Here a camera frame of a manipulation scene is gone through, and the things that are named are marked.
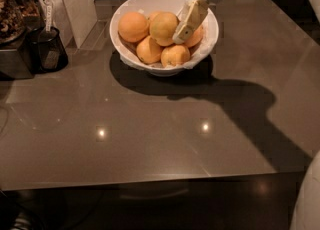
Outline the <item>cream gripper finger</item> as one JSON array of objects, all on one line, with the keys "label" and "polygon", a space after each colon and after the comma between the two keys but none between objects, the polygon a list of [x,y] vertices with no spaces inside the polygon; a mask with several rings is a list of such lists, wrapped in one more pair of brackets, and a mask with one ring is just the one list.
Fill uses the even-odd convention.
[{"label": "cream gripper finger", "polygon": [[206,0],[187,1],[180,11],[180,22],[173,34],[173,41],[182,44],[187,41],[202,24],[208,14]]}]

